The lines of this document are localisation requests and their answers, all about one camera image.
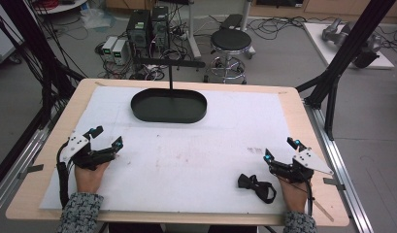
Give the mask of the black flat case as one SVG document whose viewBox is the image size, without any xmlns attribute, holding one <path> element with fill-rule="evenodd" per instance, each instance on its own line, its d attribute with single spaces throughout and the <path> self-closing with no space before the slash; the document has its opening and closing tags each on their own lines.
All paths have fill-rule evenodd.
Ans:
<svg viewBox="0 0 397 233">
<path fill-rule="evenodd" d="M 220 29 L 241 29 L 243 16 L 239 14 L 229 15 L 224 22 L 220 25 Z"/>
</svg>

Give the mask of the black computer tower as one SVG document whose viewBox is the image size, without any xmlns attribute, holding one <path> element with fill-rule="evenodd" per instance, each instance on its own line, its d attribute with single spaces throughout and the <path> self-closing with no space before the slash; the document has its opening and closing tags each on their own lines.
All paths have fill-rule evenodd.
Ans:
<svg viewBox="0 0 397 233">
<path fill-rule="evenodd" d="M 149 10 L 134 10 L 129 18 L 126 33 L 132 50 L 141 57 L 149 57 L 151 21 Z"/>
<path fill-rule="evenodd" d="M 151 13 L 152 34 L 155 47 L 159 51 L 169 48 L 169 8 L 155 6 Z"/>
</svg>

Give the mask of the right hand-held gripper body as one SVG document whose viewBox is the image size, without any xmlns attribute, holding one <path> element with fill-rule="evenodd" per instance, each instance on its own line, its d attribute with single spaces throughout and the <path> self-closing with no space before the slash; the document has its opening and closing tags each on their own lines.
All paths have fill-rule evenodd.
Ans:
<svg viewBox="0 0 397 233">
<path fill-rule="evenodd" d="M 269 166 L 271 174 L 288 179 L 291 183 L 309 180 L 315 171 L 333 175 L 333 170 L 311 149 L 297 151 L 292 156 L 292 163 L 285 164 L 276 159 Z"/>
</svg>

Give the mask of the black metal frame post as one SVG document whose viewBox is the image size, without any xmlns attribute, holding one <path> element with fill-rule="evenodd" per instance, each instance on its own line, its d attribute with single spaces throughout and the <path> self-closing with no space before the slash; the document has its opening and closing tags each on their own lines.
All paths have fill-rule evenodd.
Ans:
<svg viewBox="0 0 397 233">
<path fill-rule="evenodd" d="M 23 45 L 16 41 L 10 33 L 11 27 L 1 16 L 0 29 L 15 46 L 42 87 L 39 120 L 44 126 L 51 121 L 52 108 L 72 97 L 76 90 L 73 81 L 80 82 L 84 76 L 56 57 L 43 30 L 33 17 L 33 8 L 28 6 L 26 0 L 0 0 L 0 5 L 17 29 L 16 35 L 21 36 Z"/>
<path fill-rule="evenodd" d="M 316 78 L 296 87 L 298 92 L 314 88 L 313 92 L 305 98 L 305 103 L 314 109 L 319 109 L 322 101 L 327 99 L 324 129 L 332 140 L 334 140 L 333 120 L 339 80 L 349 63 L 357 56 L 364 42 L 375 31 L 395 2 L 396 0 L 370 0 L 327 68 Z"/>
</svg>

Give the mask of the black bow tie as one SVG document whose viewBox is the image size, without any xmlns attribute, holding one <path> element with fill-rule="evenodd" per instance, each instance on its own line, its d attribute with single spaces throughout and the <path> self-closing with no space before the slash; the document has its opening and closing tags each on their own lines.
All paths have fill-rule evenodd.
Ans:
<svg viewBox="0 0 397 233">
<path fill-rule="evenodd" d="M 248 177 L 241 174 L 238 178 L 238 188 L 253 190 L 257 197 L 266 204 L 272 204 L 277 195 L 277 191 L 271 183 L 261 182 L 255 175 Z"/>
</svg>

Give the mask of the black stand with oval tray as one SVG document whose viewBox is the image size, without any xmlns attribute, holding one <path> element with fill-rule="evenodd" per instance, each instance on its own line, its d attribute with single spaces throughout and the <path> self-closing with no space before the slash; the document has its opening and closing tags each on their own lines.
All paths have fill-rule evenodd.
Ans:
<svg viewBox="0 0 397 233">
<path fill-rule="evenodd" d="M 174 89 L 172 67 L 204 68 L 201 61 L 135 58 L 135 64 L 166 65 L 169 67 L 168 88 L 147 88 L 131 99 L 133 115 L 142 121 L 167 123 L 194 123 L 207 112 L 207 98 L 198 91 Z"/>
</svg>

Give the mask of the thin wooden strip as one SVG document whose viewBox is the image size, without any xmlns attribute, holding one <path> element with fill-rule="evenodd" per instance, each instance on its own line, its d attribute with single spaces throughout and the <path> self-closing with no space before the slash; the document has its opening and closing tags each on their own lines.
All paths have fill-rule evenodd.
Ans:
<svg viewBox="0 0 397 233">
<path fill-rule="evenodd" d="M 316 198 L 314 199 L 313 203 L 322 212 L 322 214 L 326 216 L 329 221 L 334 222 L 335 219 L 329 212 L 329 209 L 325 208 L 320 202 L 317 201 Z"/>
</svg>

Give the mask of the white floor board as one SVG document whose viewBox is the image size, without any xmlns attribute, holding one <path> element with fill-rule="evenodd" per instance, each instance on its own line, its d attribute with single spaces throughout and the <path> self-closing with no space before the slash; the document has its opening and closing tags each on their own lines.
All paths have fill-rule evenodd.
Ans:
<svg viewBox="0 0 397 233">
<path fill-rule="evenodd" d="M 326 65 L 333 60 L 339 49 L 332 41 L 325 42 L 321 38 L 322 31 L 328 26 L 329 23 L 304 23 L 304 28 L 309 38 L 312 40 L 314 47 L 319 52 Z M 369 66 L 367 66 L 367 69 L 387 70 L 394 68 L 394 65 L 382 54 L 381 51 L 378 51 L 377 55 L 379 57 L 376 58 Z"/>
</svg>

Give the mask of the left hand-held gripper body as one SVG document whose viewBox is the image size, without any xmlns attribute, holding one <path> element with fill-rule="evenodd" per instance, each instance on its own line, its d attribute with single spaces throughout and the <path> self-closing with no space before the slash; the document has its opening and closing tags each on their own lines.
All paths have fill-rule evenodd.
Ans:
<svg viewBox="0 0 397 233">
<path fill-rule="evenodd" d="M 66 145 L 59 151 L 59 161 L 73 162 L 78 167 L 94 171 L 98 165 L 116 158 L 112 145 L 102 150 L 93 150 L 90 140 L 86 139 L 83 134 L 73 132 Z"/>
</svg>

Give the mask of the person's left hand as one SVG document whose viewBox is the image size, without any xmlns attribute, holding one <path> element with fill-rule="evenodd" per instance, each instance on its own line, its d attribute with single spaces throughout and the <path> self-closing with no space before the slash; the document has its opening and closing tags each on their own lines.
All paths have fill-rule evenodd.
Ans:
<svg viewBox="0 0 397 233">
<path fill-rule="evenodd" d="M 94 171 L 75 167 L 77 192 L 96 193 L 101 185 L 105 171 L 110 166 L 109 162 L 102 163 Z"/>
</svg>

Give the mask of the white foam mat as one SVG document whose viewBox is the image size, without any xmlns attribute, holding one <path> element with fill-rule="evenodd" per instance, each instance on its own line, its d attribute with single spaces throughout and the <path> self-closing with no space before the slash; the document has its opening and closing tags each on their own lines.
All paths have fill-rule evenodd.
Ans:
<svg viewBox="0 0 397 233">
<path fill-rule="evenodd" d="M 109 165 L 99 192 L 105 211 L 281 214 L 277 193 L 266 204 L 240 188 L 241 175 L 280 184 L 263 159 L 270 151 L 288 163 L 294 154 L 283 102 L 277 93 L 204 91 L 206 115 L 195 123 L 144 122 L 133 116 L 135 87 L 99 86 L 75 126 L 82 134 L 104 131 L 91 145 L 100 150 L 121 138 L 123 147 Z"/>
</svg>

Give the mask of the aluminium rail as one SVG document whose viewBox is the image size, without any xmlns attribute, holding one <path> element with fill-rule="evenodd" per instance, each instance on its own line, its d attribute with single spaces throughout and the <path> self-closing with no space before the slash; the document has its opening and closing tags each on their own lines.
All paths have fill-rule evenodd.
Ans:
<svg viewBox="0 0 397 233">
<path fill-rule="evenodd" d="M 375 233 L 358 193 L 355 190 L 337 144 L 324 129 L 324 113 L 322 110 L 314 109 L 306 103 L 304 103 L 304 108 L 313 125 L 316 137 L 321 143 L 324 157 L 334 171 L 333 178 L 336 181 L 336 186 L 341 194 L 342 200 L 347 207 L 347 216 L 352 220 L 358 233 Z"/>
<path fill-rule="evenodd" d="M 27 167 L 34 166 L 38 153 L 58 122 L 64 107 L 60 110 L 53 107 L 50 119 L 46 123 L 42 123 L 43 111 L 41 109 L 34 116 L 0 164 L 0 211 L 18 184 L 23 181 L 19 180 L 17 175 Z"/>
</svg>

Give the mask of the black round stool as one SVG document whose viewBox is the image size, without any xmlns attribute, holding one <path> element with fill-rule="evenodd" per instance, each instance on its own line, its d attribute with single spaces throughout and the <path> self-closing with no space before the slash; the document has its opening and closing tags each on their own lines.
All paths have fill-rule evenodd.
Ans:
<svg viewBox="0 0 397 233">
<path fill-rule="evenodd" d="M 244 31 L 236 29 L 219 29 L 211 36 L 212 53 L 218 52 L 220 56 L 214 58 L 206 69 L 203 82 L 210 80 L 209 74 L 227 80 L 241 79 L 242 84 L 247 83 L 245 63 L 237 58 L 238 54 L 249 51 L 251 37 Z"/>
</svg>

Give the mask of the grey metal bracket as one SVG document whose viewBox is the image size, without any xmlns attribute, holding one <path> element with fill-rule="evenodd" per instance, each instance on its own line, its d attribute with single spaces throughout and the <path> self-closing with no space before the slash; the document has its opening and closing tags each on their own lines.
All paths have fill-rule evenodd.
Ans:
<svg viewBox="0 0 397 233">
<path fill-rule="evenodd" d="M 326 183 L 326 184 L 334 185 L 337 188 L 337 190 L 339 190 L 339 191 L 346 190 L 345 185 L 339 183 L 335 179 L 323 178 L 323 182 Z"/>
<path fill-rule="evenodd" d="M 28 174 L 42 171 L 43 169 L 44 169 L 44 164 L 27 167 L 23 172 L 21 172 L 17 175 L 17 178 L 19 180 L 24 180 Z"/>
</svg>

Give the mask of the white power supply unit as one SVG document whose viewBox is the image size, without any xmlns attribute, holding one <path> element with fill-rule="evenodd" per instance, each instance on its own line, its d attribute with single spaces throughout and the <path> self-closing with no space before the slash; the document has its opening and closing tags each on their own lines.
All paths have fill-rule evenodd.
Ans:
<svg viewBox="0 0 397 233">
<path fill-rule="evenodd" d="M 128 49 L 124 39 L 118 39 L 113 48 L 113 56 L 116 65 L 125 65 L 128 60 Z"/>
<path fill-rule="evenodd" d="M 108 62 L 114 62 L 114 56 L 113 56 L 113 48 L 116 44 L 117 37 L 116 36 L 111 36 L 107 39 L 105 44 L 102 47 L 102 52 L 104 55 L 104 59 Z"/>
</svg>

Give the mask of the white table leg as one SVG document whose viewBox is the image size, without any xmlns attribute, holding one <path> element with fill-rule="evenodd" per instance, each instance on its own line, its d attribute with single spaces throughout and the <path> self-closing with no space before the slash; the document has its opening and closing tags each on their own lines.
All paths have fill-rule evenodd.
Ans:
<svg viewBox="0 0 397 233">
<path fill-rule="evenodd" d="M 252 4 L 252 1 L 253 0 L 245 0 L 245 2 L 244 2 L 243 18 L 242 18 L 242 22 L 241 22 L 241 30 L 243 32 L 247 31 L 249 12 L 250 12 L 250 7 Z M 248 59 L 252 59 L 252 57 L 255 55 L 255 49 L 253 48 L 253 46 L 249 47 L 248 51 L 246 52 L 246 55 L 247 55 Z"/>
<path fill-rule="evenodd" d="M 194 37 L 194 0 L 187 0 L 188 3 L 188 30 L 186 31 L 187 41 L 195 60 L 200 60 L 202 55 L 199 51 L 197 42 Z"/>
</svg>

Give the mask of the clear plastic bag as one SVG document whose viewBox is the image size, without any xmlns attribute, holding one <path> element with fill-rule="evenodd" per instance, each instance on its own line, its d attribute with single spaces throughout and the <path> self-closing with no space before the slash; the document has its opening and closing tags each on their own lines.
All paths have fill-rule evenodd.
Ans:
<svg viewBox="0 0 397 233">
<path fill-rule="evenodd" d="M 115 19 L 100 9 L 81 10 L 81 20 L 85 29 L 109 28 Z"/>
</svg>

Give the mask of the person's right hand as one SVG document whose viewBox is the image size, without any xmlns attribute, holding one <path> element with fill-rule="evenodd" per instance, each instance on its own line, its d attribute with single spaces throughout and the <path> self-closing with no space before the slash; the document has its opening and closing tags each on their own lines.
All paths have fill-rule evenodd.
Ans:
<svg viewBox="0 0 397 233">
<path fill-rule="evenodd" d="M 308 200 L 308 190 L 305 183 L 290 183 L 288 179 L 278 177 L 283 200 L 291 212 L 304 213 Z"/>
</svg>

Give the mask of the round white table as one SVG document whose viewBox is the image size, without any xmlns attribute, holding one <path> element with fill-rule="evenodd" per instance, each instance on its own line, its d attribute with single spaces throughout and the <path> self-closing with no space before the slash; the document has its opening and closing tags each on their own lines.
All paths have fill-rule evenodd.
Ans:
<svg viewBox="0 0 397 233">
<path fill-rule="evenodd" d="M 34 0 L 33 9 L 39 15 L 50 15 L 70 11 L 76 8 L 87 8 L 88 0 Z"/>
</svg>

